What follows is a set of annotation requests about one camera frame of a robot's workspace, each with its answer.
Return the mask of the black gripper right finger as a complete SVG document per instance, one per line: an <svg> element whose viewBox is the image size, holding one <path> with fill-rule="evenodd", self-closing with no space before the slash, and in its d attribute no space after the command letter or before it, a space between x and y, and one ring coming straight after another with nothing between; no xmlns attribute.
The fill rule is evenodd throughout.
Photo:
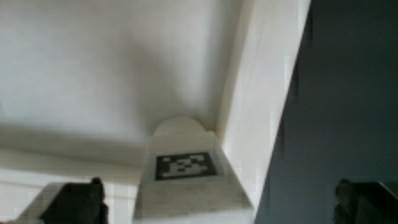
<svg viewBox="0 0 398 224"><path fill-rule="evenodd" d="M340 181L335 224L398 224L398 182Z"/></svg>

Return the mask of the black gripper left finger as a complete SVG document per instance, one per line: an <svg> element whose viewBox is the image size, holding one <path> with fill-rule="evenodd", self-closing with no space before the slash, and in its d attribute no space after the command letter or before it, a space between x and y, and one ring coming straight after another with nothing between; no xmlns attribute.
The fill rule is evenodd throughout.
<svg viewBox="0 0 398 224"><path fill-rule="evenodd" d="M50 183L9 224L109 224L102 179Z"/></svg>

